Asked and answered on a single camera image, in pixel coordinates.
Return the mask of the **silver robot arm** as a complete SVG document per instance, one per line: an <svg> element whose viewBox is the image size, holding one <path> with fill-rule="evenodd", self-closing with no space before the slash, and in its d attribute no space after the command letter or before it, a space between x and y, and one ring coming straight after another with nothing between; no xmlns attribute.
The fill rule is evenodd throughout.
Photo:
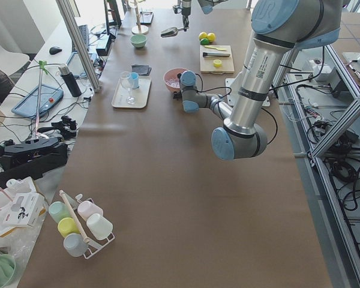
<svg viewBox="0 0 360 288"><path fill-rule="evenodd" d="M267 136L256 118L284 54L335 42L340 33L342 1L259 1L251 16L251 38L242 71L232 88L238 99L230 107L220 96L199 92L196 75L180 76L185 112L209 108L223 120L211 135L215 155L222 160L260 155Z"/></svg>
<svg viewBox="0 0 360 288"><path fill-rule="evenodd" d="M198 0L198 4L204 14L209 14L216 5L225 1L226 0ZM174 13L182 15L183 26L180 28L181 31L186 31L189 28L188 18L191 15L191 2L192 0L178 0L177 4L173 6Z"/></svg>

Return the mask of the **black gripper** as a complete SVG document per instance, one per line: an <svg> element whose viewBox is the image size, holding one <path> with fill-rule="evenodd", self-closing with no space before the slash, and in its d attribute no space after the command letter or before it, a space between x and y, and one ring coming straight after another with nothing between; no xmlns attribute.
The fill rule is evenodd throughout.
<svg viewBox="0 0 360 288"><path fill-rule="evenodd" d="M191 14L191 7L174 5L172 9L175 14L179 14L179 13L182 14L183 27L184 30L186 31L188 29L188 16Z"/></svg>
<svg viewBox="0 0 360 288"><path fill-rule="evenodd" d="M180 92L173 93L173 99L181 99L181 98L182 98L182 94Z"/></svg>

